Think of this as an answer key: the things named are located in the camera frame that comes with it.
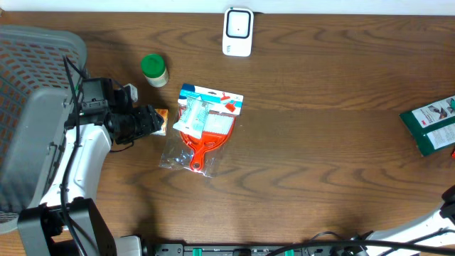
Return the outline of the red dustpan brush package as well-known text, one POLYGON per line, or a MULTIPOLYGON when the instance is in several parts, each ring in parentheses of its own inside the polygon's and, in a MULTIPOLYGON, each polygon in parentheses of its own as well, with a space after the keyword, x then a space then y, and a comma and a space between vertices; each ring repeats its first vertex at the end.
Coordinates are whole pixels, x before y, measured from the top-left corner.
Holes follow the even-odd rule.
POLYGON ((236 119, 241 114, 243 101, 243 95, 189 83, 182 84, 176 118, 168 128, 168 138, 159 166, 187 170, 206 177, 213 176, 223 155, 223 148, 232 136, 236 119), (213 103, 200 139, 173 128, 186 108, 187 97, 213 103))

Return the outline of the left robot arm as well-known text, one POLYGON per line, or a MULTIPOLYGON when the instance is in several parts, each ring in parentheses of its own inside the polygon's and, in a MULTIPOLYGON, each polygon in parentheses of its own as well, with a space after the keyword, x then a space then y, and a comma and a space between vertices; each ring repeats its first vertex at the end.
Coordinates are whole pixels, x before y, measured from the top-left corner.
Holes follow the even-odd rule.
POLYGON ((164 119, 151 106, 135 106, 131 84, 84 79, 73 92, 58 170, 41 202, 23 210, 18 231, 27 255, 145 255, 136 235, 115 238, 95 205, 100 172, 113 144, 126 147, 161 130, 164 119))

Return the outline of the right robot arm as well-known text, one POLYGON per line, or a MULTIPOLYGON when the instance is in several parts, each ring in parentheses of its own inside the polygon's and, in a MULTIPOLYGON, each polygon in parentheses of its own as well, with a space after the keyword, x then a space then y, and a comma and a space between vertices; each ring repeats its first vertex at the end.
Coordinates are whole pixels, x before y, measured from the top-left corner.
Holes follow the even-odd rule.
POLYGON ((443 203, 435 211, 398 228, 372 232, 367 240, 408 242, 431 247, 454 245, 454 186, 441 198, 443 203))

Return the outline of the pale green wipes packet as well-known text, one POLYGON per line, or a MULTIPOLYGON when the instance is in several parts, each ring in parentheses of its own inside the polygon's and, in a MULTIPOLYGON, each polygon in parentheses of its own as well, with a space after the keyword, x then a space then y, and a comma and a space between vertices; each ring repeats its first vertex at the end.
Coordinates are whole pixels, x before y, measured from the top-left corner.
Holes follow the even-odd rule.
POLYGON ((186 108, 182 111, 173 128, 184 134, 200 139, 205 122, 208 118, 213 103, 199 100, 196 97, 187 97, 186 108))

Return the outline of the orange snack box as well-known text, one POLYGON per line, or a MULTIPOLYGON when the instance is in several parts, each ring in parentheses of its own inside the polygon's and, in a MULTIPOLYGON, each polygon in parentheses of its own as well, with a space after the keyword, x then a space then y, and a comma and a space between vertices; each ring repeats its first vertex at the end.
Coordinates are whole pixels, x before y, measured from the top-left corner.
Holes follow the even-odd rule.
POLYGON ((168 124, 169 111, 166 110, 166 109, 156 109, 156 112, 162 117, 163 124, 161 125, 160 130, 152 133, 152 135, 163 136, 164 137, 164 136, 166 136, 166 133, 167 133, 167 124, 168 124))

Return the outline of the green lid white jar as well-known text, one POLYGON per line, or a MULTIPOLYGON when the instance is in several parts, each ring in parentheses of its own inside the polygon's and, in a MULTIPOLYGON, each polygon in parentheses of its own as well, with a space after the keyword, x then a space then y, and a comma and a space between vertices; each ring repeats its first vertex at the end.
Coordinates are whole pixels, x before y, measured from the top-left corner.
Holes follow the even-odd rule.
POLYGON ((162 56, 149 54, 141 60, 141 71, 152 87, 163 87, 168 83, 169 75, 162 56))

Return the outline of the green grip gloves package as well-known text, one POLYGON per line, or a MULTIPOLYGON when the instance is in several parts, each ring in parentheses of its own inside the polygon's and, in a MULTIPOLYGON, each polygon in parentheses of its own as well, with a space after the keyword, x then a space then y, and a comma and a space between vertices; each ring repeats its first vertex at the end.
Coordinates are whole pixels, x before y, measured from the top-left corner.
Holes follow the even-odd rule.
POLYGON ((422 156, 454 145, 454 96, 403 112, 400 119, 422 156))

